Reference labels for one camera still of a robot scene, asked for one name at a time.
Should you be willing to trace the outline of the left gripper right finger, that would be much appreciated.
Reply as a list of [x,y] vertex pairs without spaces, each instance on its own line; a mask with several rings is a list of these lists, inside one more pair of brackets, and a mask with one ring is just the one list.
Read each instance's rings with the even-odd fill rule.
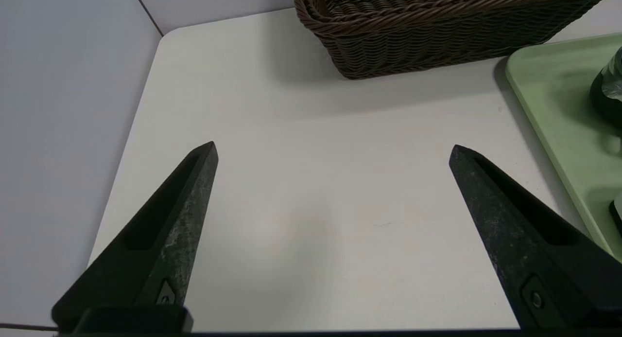
[[484,155],[449,168],[523,330],[620,330],[622,266]]

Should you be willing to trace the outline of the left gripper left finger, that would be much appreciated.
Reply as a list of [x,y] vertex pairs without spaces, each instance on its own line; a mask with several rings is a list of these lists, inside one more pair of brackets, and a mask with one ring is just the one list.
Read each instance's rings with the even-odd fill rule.
[[191,150],[52,308],[60,329],[189,329],[190,276],[216,168]]

